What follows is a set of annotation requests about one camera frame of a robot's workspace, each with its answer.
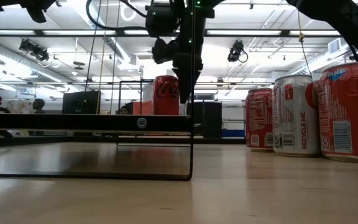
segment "red soda can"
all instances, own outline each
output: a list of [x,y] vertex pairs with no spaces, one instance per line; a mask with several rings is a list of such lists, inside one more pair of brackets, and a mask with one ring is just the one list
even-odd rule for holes
[[247,147],[255,152],[273,152],[272,89],[249,90],[246,125]]
[[154,80],[154,115],[179,115],[178,79],[171,75],[158,76]]
[[358,63],[329,68],[318,82],[322,153],[358,162]]

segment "table surface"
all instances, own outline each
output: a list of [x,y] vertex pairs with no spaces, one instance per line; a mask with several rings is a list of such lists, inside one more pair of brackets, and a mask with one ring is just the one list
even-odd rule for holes
[[[0,170],[50,169],[59,161],[73,172],[181,173],[188,159],[181,147],[119,151],[98,143],[5,147]],[[114,157],[119,166],[108,164]],[[190,182],[0,179],[0,223],[358,223],[358,164],[195,145],[194,166]]]

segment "coca-cola can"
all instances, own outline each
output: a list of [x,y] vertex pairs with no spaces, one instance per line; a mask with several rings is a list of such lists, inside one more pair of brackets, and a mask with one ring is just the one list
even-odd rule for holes
[[249,90],[246,98],[246,142],[255,152],[273,152],[272,89]]
[[358,63],[329,68],[318,82],[322,153],[358,162]]
[[178,79],[171,75],[158,76],[154,80],[153,113],[155,115],[179,115]]
[[283,156],[320,154],[317,94],[308,75],[278,78],[273,87],[274,151]]

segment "can lid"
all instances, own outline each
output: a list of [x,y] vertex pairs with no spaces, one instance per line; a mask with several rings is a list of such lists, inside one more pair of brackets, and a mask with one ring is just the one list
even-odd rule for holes
[[346,64],[342,64],[342,65],[334,65],[332,67],[329,67],[329,68],[325,69],[323,72],[326,72],[327,70],[330,70],[330,69],[333,69],[333,68],[339,68],[339,67],[349,66],[349,65],[358,65],[358,62],[346,63]]
[[250,92],[250,91],[258,91],[258,90],[272,90],[272,89],[271,88],[254,88],[254,89],[249,90],[248,92]]
[[281,80],[283,78],[292,78],[292,77],[311,77],[311,75],[287,75],[287,76],[284,76],[284,77],[280,77],[280,78],[277,78],[274,82],[277,82],[278,80]]

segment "coca-cola logo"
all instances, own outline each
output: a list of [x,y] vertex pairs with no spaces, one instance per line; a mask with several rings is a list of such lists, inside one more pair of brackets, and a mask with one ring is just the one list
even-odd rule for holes
[[171,81],[163,81],[157,85],[157,97],[166,98],[174,97],[178,98],[179,90],[178,83]]

